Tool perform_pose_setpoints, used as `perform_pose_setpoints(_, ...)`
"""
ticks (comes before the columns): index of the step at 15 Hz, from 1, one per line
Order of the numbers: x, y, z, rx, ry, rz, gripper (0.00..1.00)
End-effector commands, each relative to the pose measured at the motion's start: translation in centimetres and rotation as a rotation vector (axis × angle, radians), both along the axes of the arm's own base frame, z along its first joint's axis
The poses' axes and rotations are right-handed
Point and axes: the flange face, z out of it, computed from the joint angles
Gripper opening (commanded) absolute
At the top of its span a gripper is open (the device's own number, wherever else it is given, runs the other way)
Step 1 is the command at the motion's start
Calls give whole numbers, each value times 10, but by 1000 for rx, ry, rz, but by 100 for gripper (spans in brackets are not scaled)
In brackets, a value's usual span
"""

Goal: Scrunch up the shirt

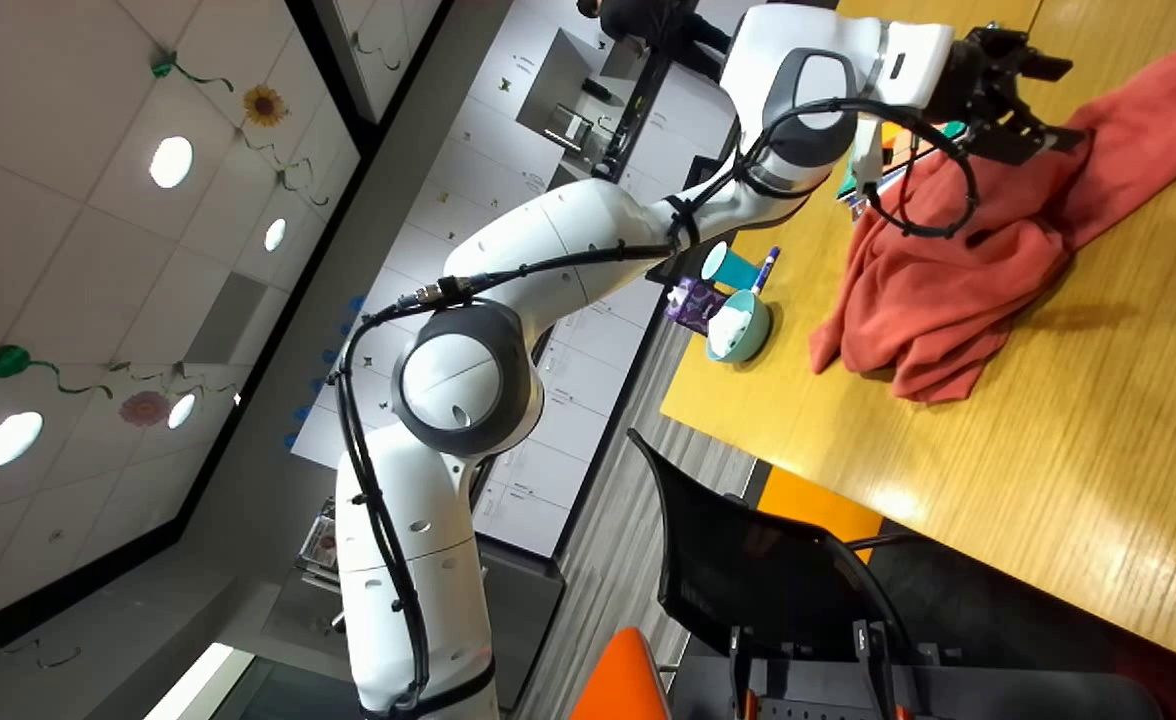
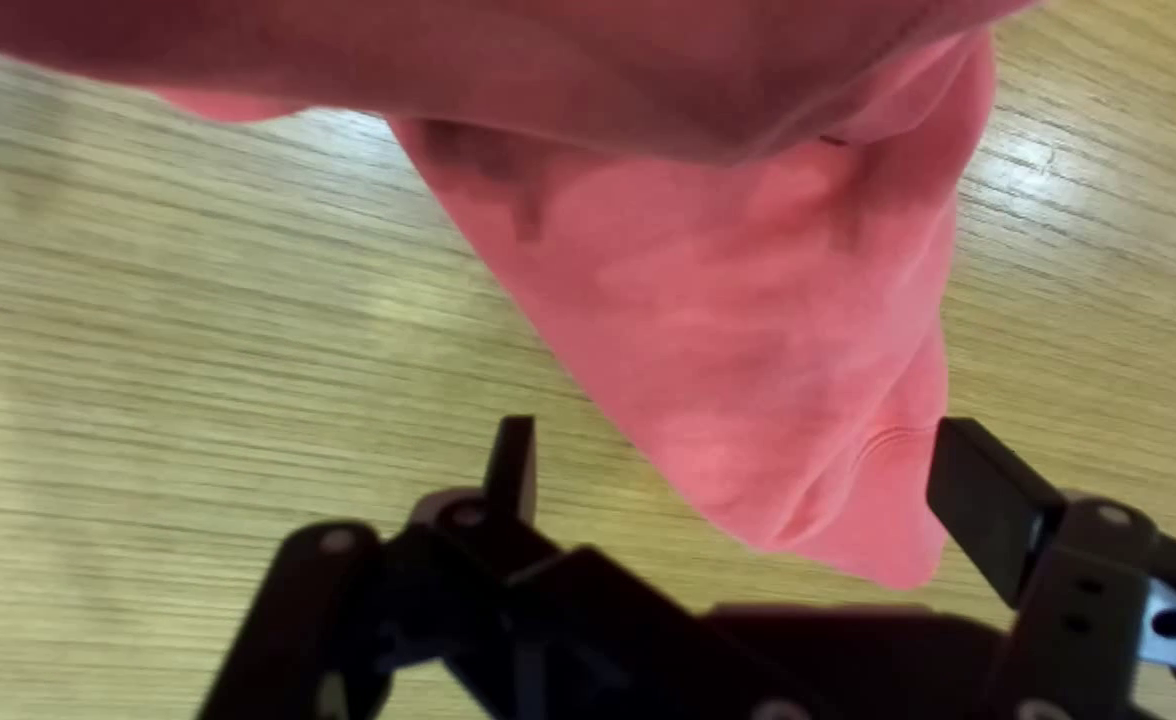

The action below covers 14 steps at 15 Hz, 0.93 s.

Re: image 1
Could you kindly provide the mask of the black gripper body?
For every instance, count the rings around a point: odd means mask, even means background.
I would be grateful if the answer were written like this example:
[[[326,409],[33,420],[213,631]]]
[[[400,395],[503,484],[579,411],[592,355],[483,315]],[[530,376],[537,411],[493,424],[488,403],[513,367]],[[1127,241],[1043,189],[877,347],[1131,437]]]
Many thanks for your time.
[[[967,122],[977,152],[1009,152],[1019,131],[1019,56],[1022,32],[971,29],[962,38],[948,47],[940,82],[926,101],[926,115]]]

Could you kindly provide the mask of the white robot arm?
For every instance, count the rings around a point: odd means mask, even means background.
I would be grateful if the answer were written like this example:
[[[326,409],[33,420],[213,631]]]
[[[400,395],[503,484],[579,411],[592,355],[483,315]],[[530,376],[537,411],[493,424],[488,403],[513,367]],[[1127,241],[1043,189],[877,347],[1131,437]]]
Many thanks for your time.
[[[766,226],[848,164],[872,208],[877,131],[901,122],[944,156],[1022,164],[1067,149],[1019,101],[1019,79],[1067,64],[1016,29],[845,15],[758,0],[737,23],[720,91],[737,149],[713,179],[634,201],[610,179],[566,179],[470,231],[443,272],[373,313],[413,315],[393,367],[393,420],[359,424],[355,355],[331,363],[346,458],[335,470],[335,567],[355,700],[373,720],[501,720],[495,644],[462,467],[541,424],[537,340],[647,266],[739,226]]]

